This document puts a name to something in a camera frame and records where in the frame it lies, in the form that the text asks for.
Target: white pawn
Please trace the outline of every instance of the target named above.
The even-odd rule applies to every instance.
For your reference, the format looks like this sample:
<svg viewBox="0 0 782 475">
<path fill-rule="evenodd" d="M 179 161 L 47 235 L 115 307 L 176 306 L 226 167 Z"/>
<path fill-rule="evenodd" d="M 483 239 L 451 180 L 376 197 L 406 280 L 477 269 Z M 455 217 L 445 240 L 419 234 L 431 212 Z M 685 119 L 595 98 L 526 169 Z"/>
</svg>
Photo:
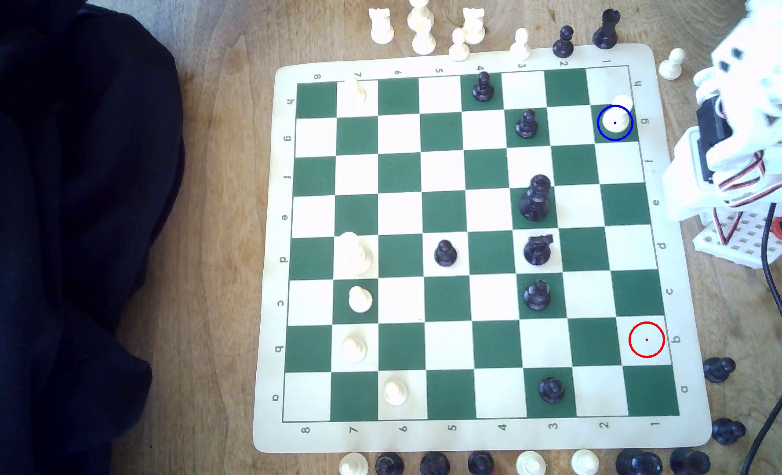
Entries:
<svg viewBox="0 0 782 475">
<path fill-rule="evenodd" d="M 393 26 L 391 26 L 390 8 L 368 8 L 367 14 L 373 20 L 371 26 L 371 38 L 380 45 L 385 45 L 393 40 Z"/>
<path fill-rule="evenodd" d="M 511 49 L 508 50 L 508 54 L 511 55 L 511 60 L 514 62 L 521 62 L 528 59 L 528 56 L 532 54 L 532 48 L 528 45 L 528 30 L 525 28 L 518 28 L 514 34 L 514 44 L 511 45 Z"/>
<path fill-rule="evenodd" d="M 658 74 L 665 80 L 677 80 L 681 76 L 681 62 L 684 61 L 684 50 L 675 48 L 669 54 L 669 59 L 663 60 L 658 67 Z"/>
<path fill-rule="evenodd" d="M 449 47 L 449 59 L 464 61 L 470 56 L 470 47 L 464 43 L 464 30 L 455 28 L 452 31 L 452 46 Z"/>
</svg>

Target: white square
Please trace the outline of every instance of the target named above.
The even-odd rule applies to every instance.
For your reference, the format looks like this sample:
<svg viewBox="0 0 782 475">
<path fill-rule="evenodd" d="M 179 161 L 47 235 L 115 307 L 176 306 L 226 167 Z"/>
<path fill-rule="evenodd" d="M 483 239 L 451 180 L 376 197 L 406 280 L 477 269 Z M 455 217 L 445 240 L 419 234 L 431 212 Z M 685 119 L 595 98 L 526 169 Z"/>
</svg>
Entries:
<svg viewBox="0 0 782 475">
<path fill-rule="evenodd" d="M 596 144 L 596 169 L 601 184 L 642 183 L 640 142 Z"/>
<path fill-rule="evenodd" d="M 515 229 L 514 234 L 514 269 L 517 274 L 551 274 L 564 271 L 560 259 L 560 235 L 557 228 L 544 229 Z M 549 260 L 543 265 L 532 265 L 526 260 L 524 254 L 528 239 L 532 236 L 552 235 L 552 243 L 549 245 Z"/>
<path fill-rule="evenodd" d="M 379 193 L 378 155 L 335 157 L 335 194 L 377 193 Z"/>
<path fill-rule="evenodd" d="M 554 187 L 558 227 L 602 227 L 602 190 L 599 185 L 561 185 Z"/>
<path fill-rule="evenodd" d="M 335 235 L 335 197 L 295 196 L 291 238 L 329 238 Z"/>
<path fill-rule="evenodd" d="M 297 119 L 295 157 L 333 157 L 337 142 L 338 120 L 335 117 Z"/>
<path fill-rule="evenodd" d="M 420 78 L 420 113 L 459 113 L 461 111 L 461 77 Z"/>
<path fill-rule="evenodd" d="M 426 322 L 426 369 L 473 369 L 473 322 Z"/>
<path fill-rule="evenodd" d="M 616 317 L 610 270 L 564 272 L 567 318 Z"/>
<path fill-rule="evenodd" d="M 425 314 L 422 276 L 379 279 L 379 323 L 417 323 Z"/>
<path fill-rule="evenodd" d="M 379 116 L 379 153 L 420 151 L 420 115 L 393 114 Z"/>
<path fill-rule="evenodd" d="M 610 226 L 604 229 L 610 270 L 657 269 L 651 225 Z"/>
<path fill-rule="evenodd" d="M 523 368 L 569 368 L 572 366 L 570 327 L 566 318 L 520 320 Z"/>
<path fill-rule="evenodd" d="M 470 275 L 470 316 L 474 321 L 520 318 L 516 274 Z"/>
<path fill-rule="evenodd" d="M 511 189 L 469 189 L 465 202 L 468 231 L 506 231 L 513 227 Z"/>
<path fill-rule="evenodd" d="M 575 415 L 627 416 L 626 377 L 621 366 L 574 366 Z"/>
<path fill-rule="evenodd" d="M 522 368 L 473 370 L 476 417 L 525 417 L 526 383 Z"/>
<path fill-rule="evenodd" d="M 662 315 L 617 317 L 616 332 L 619 334 L 619 356 L 623 366 L 661 366 L 671 363 L 667 336 L 669 332 L 666 330 L 666 321 Z M 631 347 L 634 347 L 634 351 L 643 357 L 650 358 L 637 356 L 634 351 L 631 351 Z"/>
<path fill-rule="evenodd" d="M 508 154 L 508 186 L 528 188 L 535 175 L 546 175 L 552 179 L 552 148 L 512 147 Z"/>
<path fill-rule="evenodd" d="M 288 325 L 332 325 L 333 282 L 289 282 Z"/>
<path fill-rule="evenodd" d="M 283 420 L 286 422 L 328 421 L 333 374 L 286 373 L 283 392 Z"/>
<path fill-rule="evenodd" d="M 423 191 L 466 189 L 464 150 L 420 152 L 420 187 Z"/>
<path fill-rule="evenodd" d="M 466 111 L 461 113 L 465 150 L 503 149 L 506 147 L 505 111 Z"/>
<path fill-rule="evenodd" d="M 580 146 L 596 140 L 596 117 L 590 106 L 549 107 L 546 114 L 551 146 Z"/>
<path fill-rule="evenodd" d="M 449 267 L 441 267 L 435 262 L 435 249 L 438 243 L 447 239 L 458 253 L 455 263 Z M 467 232 L 427 232 L 423 234 L 423 275 L 436 277 L 444 275 L 470 274 L 470 247 L 467 243 Z"/>
<path fill-rule="evenodd" d="M 535 109 L 546 106 L 543 71 L 502 73 L 502 105 L 505 109 Z"/>
<path fill-rule="evenodd" d="M 405 384 L 407 397 L 399 406 L 392 406 L 385 401 L 385 384 L 398 381 Z M 413 369 L 407 371 L 380 371 L 378 380 L 379 420 L 413 420 L 425 419 L 426 413 L 426 370 Z"/>
<path fill-rule="evenodd" d="M 379 193 L 379 234 L 423 232 L 423 200 L 419 191 Z"/>
<path fill-rule="evenodd" d="M 359 362 L 349 362 L 343 357 L 343 341 L 355 338 L 364 343 L 366 354 Z M 379 324 L 333 325 L 333 373 L 379 370 Z"/>
</svg>

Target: chessboard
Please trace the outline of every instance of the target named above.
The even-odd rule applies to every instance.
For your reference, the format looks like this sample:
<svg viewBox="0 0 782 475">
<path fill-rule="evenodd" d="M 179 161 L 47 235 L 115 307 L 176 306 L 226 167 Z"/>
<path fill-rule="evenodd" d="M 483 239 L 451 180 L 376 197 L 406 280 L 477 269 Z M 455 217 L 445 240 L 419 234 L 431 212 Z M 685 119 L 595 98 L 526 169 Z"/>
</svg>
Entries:
<svg viewBox="0 0 782 475">
<path fill-rule="evenodd" d="M 477 74 L 494 86 L 473 98 Z M 357 99 L 354 75 L 364 91 Z M 633 100 L 629 130 L 600 125 Z M 533 109 L 538 132 L 518 136 Z M 274 86 L 253 441 L 262 452 L 700 446 L 711 418 L 644 45 L 301 64 Z M 518 203 L 551 181 L 549 213 Z M 341 264 L 354 232 L 372 256 Z M 553 237 L 532 265 L 530 237 Z M 449 240 L 454 264 L 434 257 Z M 543 310 L 524 304 L 536 280 Z M 371 307 L 356 313 L 349 290 Z M 348 361 L 343 341 L 364 343 Z M 542 380 L 563 399 L 545 402 Z M 389 404 L 385 384 L 404 385 Z"/>
</svg>

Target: black pawn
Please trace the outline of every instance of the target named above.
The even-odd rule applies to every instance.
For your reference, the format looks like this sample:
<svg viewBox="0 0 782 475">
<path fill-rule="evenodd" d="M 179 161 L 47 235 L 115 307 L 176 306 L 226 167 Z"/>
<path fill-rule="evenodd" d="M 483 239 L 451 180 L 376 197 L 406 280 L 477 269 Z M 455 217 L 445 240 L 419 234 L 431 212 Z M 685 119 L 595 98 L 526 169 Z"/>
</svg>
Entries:
<svg viewBox="0 0 782 475">
<path fill-rule="evenodd" d="M 552 52 L 558 58 L 569 58 L 572 55 L 572 27 L 569 25 L 560 29 L 560 40 L 552 45 Z"/>
<path fill-rule="evenodd" d="M 449 267 L 455 264 L 455 259 L 458 258 L 458 251 L 452 247 L 452 243 L 446 239 L 441 240 L 438 243 L 437 249 L 435 249 L 435 262 L 441 267 Z"/>
<path fill-rule="evenodd" d="M 663 462 L 656 454 L 640 449 L 625 449 L 616 457 L 619 475 L 660 475 Z"/>
<path fill-rule="evenodd" d="M 494 472 L 494 459 L 490 452 L 476 450 L 467 459 L 467 469 L 472 475 L 491 475 Z"/>
<path fill-rule="evenodd" d="M 520 120 L 516 121 L 514 126 L 516 134 L 524 139 L 531 139 L 538 134 L 538 121 L 535 120 L 534 111 L 526 109 L 523 111 L 523 115 L 520 116 Z"/>
<path fill-rule="evenodd" d="M 619 12 L 608 8 L 602 12 L 602 26 L 593 33 L 593 44 L 597 48 L 609 50 L 616 45 L 616 24 L 619 23 Z"/>
<path fill-rule="evenodd" d="M 745 435 L 745 425 L 725 417 L 713 421 L 713 439 L 723 446 L 730 446 Z"/>
<path fill-rule="evenodd" d="M 704 362 L 705 378 L 712 383 L 724 383 L 737 368 L 731 358 L 708 358 Z"/>
<path fill-rule="evenodd" d="M 494 86 L 491 85 L 491 75 L 487 71 L 482 71 L 476 77 L 476 85 L 473 86 L 473 99 L 479 102 L 486 102 L 493 99 Z"/>
<path fill-rule="evenodd" d="M 675 449 L 669 468 L 675 475 L 704 475 L 710 471 L 710 457 L 700 450 Z"/>
</svg>

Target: black chess piece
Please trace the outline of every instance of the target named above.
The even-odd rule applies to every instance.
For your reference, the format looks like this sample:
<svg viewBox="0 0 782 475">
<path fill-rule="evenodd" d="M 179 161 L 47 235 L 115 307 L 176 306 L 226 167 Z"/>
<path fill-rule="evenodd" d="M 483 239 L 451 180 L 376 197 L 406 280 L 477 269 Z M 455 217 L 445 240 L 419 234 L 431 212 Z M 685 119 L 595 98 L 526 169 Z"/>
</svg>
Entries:
<svg viewBox="0 0 782 475">
<path fill-rule="evenodd" d="M 473 99 L 479 102 L 486 102 L 493 99 L 494 86 L 491 85 L 491 75 L 487 71 L 482 71 L 476 77 L 476 85 L 473 86 Z"/>
<path fill-rule="evenodd" d="M 549 295 L 549 284 L 546 281 L 540 279 L 534 281 L 534 283 L 528 286 L 523 292 L 523 302 L 526 303 L 526 307 L 532 310 L 543 310 L 549 306 L 549 301 L 552 300 L 552 296 Z"/>
<path fill-rule="evenodd" d="M 494 472 L 494 459 L 490 452 L 476 450 L 467 459 L 467 469 L 472 475 L 491 475 Z"/>
<path fill-rule="evenodd" d="M 700 450 L 675 449 L 669 468 L 675 475 L 705 475 L 710 471 L 710 457 Z"/>
<path fill-rule="evenodd" d="M 546 264 L 546 262 L 549 261 L 549 256 L 552 255 L 552 249 L 549 248 L 552 241 L 551 234 L 530 237 L 528 243 L 526 243 L 526 247 L 523 248 L 523 256 L 525 256 L 528 264 Z"/>
<path fill-rule="evenodd" d="M 616 45 L 616 24 L 619 23 L 619 12 L 608 8 L 602 12 L 602 26 L 593 33 L 593 44 L 597 48 L 609 50 Z"/>
<path fill-rule="evenodd" d="M 541 221 L 549 213 L 549 189 L 552 182 L 545 175 L 535 175 L 523 198 L 520 214 L 529 221 Z"/>
<path fill-rule="evenodd" d="M 656 454 L 640 449 L 624 449 L 616 457 L 618 475 L 660 475 L 663 461 Z"/>
<path fill-rule="evenodd" d="M 712 383 L 724 383 L 737 368 L 731 358 L 708 358 L 704 362 L 705 378 Z"/>
<path fill-rule="evenodd" d="M 560 29 L 560 39 L 552 45 L 552 52 L 558 58 L 569 58 L 572 55 L 572 27 L 565 25 Z"/>
<path fill-rule="evenodd" d="M 723 446 L 730 446 L 745 435 L 745 425 L 725 417 L 713 421 L 713 439 Z"/>
<path fill-rule="evenodd" d="M 517 135 L 524 139 L 531 139 L 538 134 L 538 121 L 532 109 L 523 111 L 523 115 L 516 121 L 514 130 L 516 130 Z"/>
<path fill-rule="evenodd" d="M 438 243 L 438 247 L 435 249 L 435 262 L 441 267 L 449 267 L 455 264 L 455 259 L 458 258 L 458 251 L 452 247 L 452 243 L 446 239 L 441 240 Z"/>
</svg>

